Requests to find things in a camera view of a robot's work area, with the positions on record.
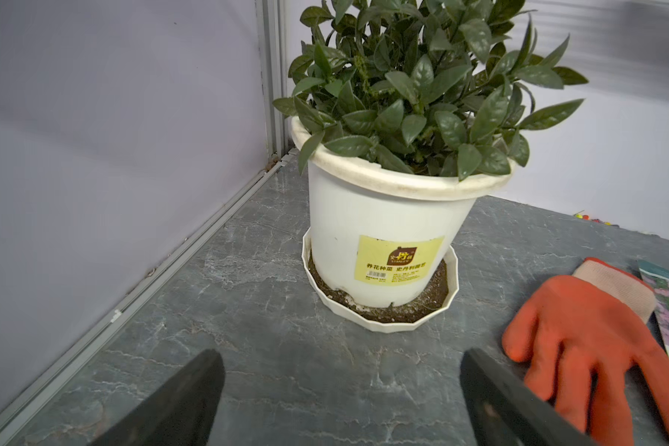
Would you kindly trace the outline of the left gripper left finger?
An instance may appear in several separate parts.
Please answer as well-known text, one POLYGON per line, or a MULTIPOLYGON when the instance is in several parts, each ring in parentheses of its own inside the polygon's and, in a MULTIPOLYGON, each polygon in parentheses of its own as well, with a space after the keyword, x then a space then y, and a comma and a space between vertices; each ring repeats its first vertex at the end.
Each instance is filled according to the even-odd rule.
POLYGON ((226 372, 221 355, 207 349, 188 362, 93 445, 206 445, 226 372))

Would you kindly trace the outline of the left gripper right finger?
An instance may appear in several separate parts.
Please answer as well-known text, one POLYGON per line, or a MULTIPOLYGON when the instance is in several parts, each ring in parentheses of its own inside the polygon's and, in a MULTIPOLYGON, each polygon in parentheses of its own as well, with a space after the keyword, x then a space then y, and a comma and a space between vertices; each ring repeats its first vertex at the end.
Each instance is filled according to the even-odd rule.
POLYGON ((481 349, 464 353, 459 381, 479 445, 594 445, 481 349))

